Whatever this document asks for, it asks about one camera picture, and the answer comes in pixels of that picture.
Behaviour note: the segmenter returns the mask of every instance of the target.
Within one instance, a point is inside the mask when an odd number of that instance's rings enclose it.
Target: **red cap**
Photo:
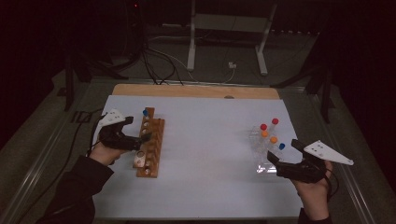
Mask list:
[[[267,125],[266,124],[260,125],[260,129],[263,131],[267,130]]]
[[[273,119],[273,124],[278,124],[279,123],[279,119]]]

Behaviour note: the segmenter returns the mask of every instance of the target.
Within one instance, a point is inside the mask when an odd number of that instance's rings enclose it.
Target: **cable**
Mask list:
[[[235,68],[233,68],[233,73],[231,74],[231,77],[227,81],[221,82],[220,84],[226,84],[227,82],[231,81],[233,79],[233,75],[235,75]]]
[[[336,188],[335,188],[335,190],[334,190],[333,193],[329,190],[329,192],[330,192],[329,196],[330,196],[330,197],[328,198],[328,200],[330,200],[330,198],[331,198],[335,193],[337,193],[337,191],[339,190],[339,188],[340,188],[340,182],[339,182],[337,176],[335,175],[335,173],[334,173],[333,171],[331,171],[331,170],[329,170],[329,169],[327,169],[327,171],[329,171],[330,173],[332,173],[332,176],[334,176],[335,182],[336,182],[336,184],[337,184],[337,186],[336,186]]]
[[[102,111],[103,108],[101,109],[97,109],[94,110],[92,112],[86,112],[88,113],[88,115],[85,117],[85,119],[87,119],[89,116],[92,116],[94,113],[98,112],[98,111]],[[58,172],[58,174],[55,176],[54,179],[52,179],[52,181],[50,181],[49,185],[38,195],[38,197],[32,202],[32,204],[30,205],[30,207],[20,216],[20,218],[15,222],[16,224],[21,223],[21,221],[23,220],[23,218],[28,214],[28,212],[35,206],[36,203],[38,203],[38,201],[44,196],[44,194],[47,193],[47,191],[53,186],[53,184],[58,180],[58,178],[61,176],[62,172],[64,171],[64,168],[66,167],[66,165],[69,163],[72,152],[73,152],[73,148],[74,148],[74,144],[76,143],[76,139],[77,139],[77,135],[78,135],[78,131],[81,127],[83,123],[81,122],[78,127],[75,130],[75,133],[73,135],[73,140],[72,140],[72,144],[70,145],[69,148],[69,152],[66,158],[66,161],[64,162],[64,165],[62,166],[61,170]]]
[[[88,148],[88,150],[87,150],[86,157],[89,157],[89,156],[91,155],[91,153],[92,153],[92,148],[101,142],[101,141],[97,141],[97,142],[94,143],[94,144],[92,143],[92,142],[93,142],[93,137],[95,136],[96,128],[98,127],[98,123],[99,123],[99,121],[100,121],[102,118],[105,117],[106,114],[107,114],[107,113],[105,113],[103,116],[99,117],[99,118],[95,121],[95,123],[93,124],[93,127],[92,127],[92,129],[91,129],[91,138],[90,138],[90,142],[89,142],[89,148]]]
[[[161,52],[161,51],[159,51],[159,50],[156,50],[156,49],[151,49],[151,50],[156,51],[156,52],[158,52],[158,53],[161,53],[161,54],[163,54],[163,55],[168,56],[169,58],[172,58],[172,59],[176,60],[178,63],[180,63],[180,64],[186,69],[187,73],[189,74],[190,78],[191,78],[193,81],[195,81],[195,82],[197,82],[197,83],[200,83],[198,80],[196,80],[196,79],[192,76],[192,74],[191,74],[191,73],[189,72],[189,70],[187,69],[187,66],[186,66],[183,62],[181,62],[178,58],[176,58],[176,57],[174,57],[174,56],[172,56],[172,55],[163,53],[163,52]]]
[[[145,53],[146,53],[147,55],[151,55],[151,56],[154,56],[154,57],[158,57],[158,58],[160,58],[160,59],[163,59],[163,58],[161,58],[159,55],[155,55],[155,54],[153,54],[153,53],[148,53],[148,52],[146,52],[146,51],[145,51]],[[162,85],[163,83],[166,83],[166,84],[167,84],[167,82],[165,81],[165,80],[166,80],[166,77],[165,77],[165,78],[160,77],[160,75],[158,75],[158,74],[154,71],[154,66],[153,66],[151,63],[148,63],[148,62],[147,62],[147,66],[148,66],[148,68],[149,68],[148,72],[151,73],[151,74],[153,74],[153,75],[155,75],[157,78],[159,78],[159,79],[161,80],[160,83],[158,83],[158,85]],[[171,75],[169,75],[169,76],[172,76],[174,73],[175,73],[175,68],[174,68],[174,70],[172,71]]]
[[[328,189],[327,189],[327,202],[329,202],[330,198],[332,197],[332,182],[330,182],[329,177],[327,177],[326,175],[324,176],[324,179],[326,180],[327,186],[328,186]]]
[[[172,62],[172,60],[170,59],[170,57],[169,57],[167,54],[162,53],[162,52],[159,52],[158,50],[155,50],[155,49],[148,49],[148,50],[149,50],[149,51],[152,51],[152,52],[154,52],[154,53],[156,53],[156,54],[150,53],[151,55],[153,55],[153,56],[155,56],[155,57],[159,57],[159,58],[161,58],[161,59],[164,59],[164,60],[166,60],[167,62],[169,62],[169,63],[172,65],[172,68],[173,68],[172,73],[171,73],[170,75],[168,75],[167,77],[162,78],[162,81],[160,82],[160,85],[163,84],[164,82],[166,83],[166,79],[170,78],[170,77],[173,76],[174,74],[177,75],[178,81],[180,82],[181,85],[183,85],[183,82],[181,81],[180,76],[179,76],[179,74],[178,74],[177,68],[175,67],[175,64]]]
[[[151,73],[150,71],[150,67],[149,67],[149,60],[146,57],[146,53],[145,51],[143,51],[142,53],[143,56],[143,63],[146,66],[146,70],[148,71],[148,75],[151,77],[152,81],[154,82],[155,85],[158,85],[157,79],[155,78],[155,76]]]

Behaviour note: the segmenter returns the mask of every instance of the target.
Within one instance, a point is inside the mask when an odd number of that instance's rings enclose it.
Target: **hand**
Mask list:
[[[99,142],[93,147],[90,158],[95,161],[99,161],[105,166],[108,166],[113,161],[119,159],[122,153],[125,153],[127,151],[128,150],[105,147],[105,145]]]
[[[326,168],[330,171],[326,172],[326,176],[330,178],[332,174],[332,163],[329,161],[325,161]],[[291,180],[297,189],[298,194],[304,205],[304,211],[306,215],[314,220],[322,220],[327,218],[329,214],[329,208],[327,205],[327,193],[328,193],[328,184],[327,181],[323,178],[319,180],[317,183],[304,183],[297,180]]]

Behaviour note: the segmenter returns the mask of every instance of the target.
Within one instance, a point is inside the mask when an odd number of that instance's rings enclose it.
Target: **sleeve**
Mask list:
[[[304,209],[301,208],[297,223],[298,224],[332,224],[332,217],[327,217],[325,219],[318,220],[318,221],[312,221],[306,215]]]
[[[102,163],[79,157],[72,170],[62,176],[37,224],[92,223],[95,214],[92,195],[100,192],[112,175],[113,171]]]

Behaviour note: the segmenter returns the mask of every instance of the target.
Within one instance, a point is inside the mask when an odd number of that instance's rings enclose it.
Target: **blue cap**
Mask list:
[[[281,143],[279,144],[279,149],[282,150],[283,148],[285,148],[285,146],[286,146],[285,144]]]

